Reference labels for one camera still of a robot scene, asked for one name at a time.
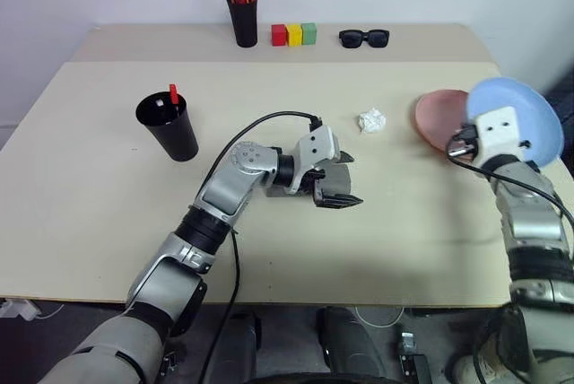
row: black sunglasses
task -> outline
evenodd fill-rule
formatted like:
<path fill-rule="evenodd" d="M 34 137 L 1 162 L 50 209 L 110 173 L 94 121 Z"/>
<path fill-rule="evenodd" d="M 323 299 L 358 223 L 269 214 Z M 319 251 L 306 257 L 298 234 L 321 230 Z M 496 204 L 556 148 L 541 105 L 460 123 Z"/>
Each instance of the black sunglasses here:
<path fill-rule="evenodd" d="M 384 48 L 388 44 L 387 30 L 344 30 L 339 32 L 339 39 L 344 48 L 358 48 L 364 40 L 373 48 Z"/>

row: green block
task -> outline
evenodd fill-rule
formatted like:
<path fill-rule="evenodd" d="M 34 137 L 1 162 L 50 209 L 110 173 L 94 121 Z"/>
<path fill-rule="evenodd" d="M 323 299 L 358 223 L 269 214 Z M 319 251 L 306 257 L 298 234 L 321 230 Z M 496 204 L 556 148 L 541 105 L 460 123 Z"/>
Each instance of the green block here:
<path fill-rule="evenodd" d="M 302 23 L 301 29 L 303 30 L 303 44 L 314 45 L 317 41 L 317 25 L 314 22 Z"/>

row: table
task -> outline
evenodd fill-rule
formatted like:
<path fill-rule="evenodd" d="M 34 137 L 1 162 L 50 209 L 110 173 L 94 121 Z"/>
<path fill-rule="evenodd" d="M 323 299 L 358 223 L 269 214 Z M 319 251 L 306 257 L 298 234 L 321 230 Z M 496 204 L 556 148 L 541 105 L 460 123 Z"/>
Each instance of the table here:
<path fill-rule="evenodd" d="M 93 31 L 0 152 L 0 296 L 124 301 L 174 230 L 213 162 L 240 128 L 268 112 L 303 110 L 332 127 L 362 205 L 317 209 L 309 197 L 254 194 L 237 225 L 241 302 L 487 306 L 509 297 L 500 215 L 487 183 L 446 163 L 414 132 L 423 93 L 468 90 L 498 74 L 458 25 L 389 25 L 388 49 L 233 45 L 223 25 L 112 25 Z M 170 160 L 135 120 L 146 95 L 176 83 L 200 146 Z M 361 135 L 372 107 L 387 127 Z M 277 118 L 246 139 L 288 151 L 304 120 Z M 569 208 L 560 161 L 544 173 Z M 210 302 L 230 296 L 230 242 L 205 278 Z"/>

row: pink plate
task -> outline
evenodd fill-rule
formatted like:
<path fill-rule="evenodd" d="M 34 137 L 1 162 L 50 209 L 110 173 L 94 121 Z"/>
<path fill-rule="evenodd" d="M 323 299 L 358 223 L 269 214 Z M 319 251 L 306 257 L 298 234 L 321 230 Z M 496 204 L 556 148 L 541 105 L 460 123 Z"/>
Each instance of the pink plate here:
<path fill-rule="evenodd" d="M 444 152 L 447 142 L 466 120 L 466 96 L 460 90 L 438 90 L 421 96 L 414 108 L 414 125 L 433 147 Z"/>

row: red block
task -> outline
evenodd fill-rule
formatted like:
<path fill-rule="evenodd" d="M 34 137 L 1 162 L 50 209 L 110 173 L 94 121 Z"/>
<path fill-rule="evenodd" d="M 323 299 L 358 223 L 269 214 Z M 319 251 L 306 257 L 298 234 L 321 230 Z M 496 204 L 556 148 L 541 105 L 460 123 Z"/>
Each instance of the red block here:
<path fill-rule="evenodd" d="M 287 44 L 287 29 L 282 23 L 271 26 L 271 44 L 273 46 L 285 46 Z"/>

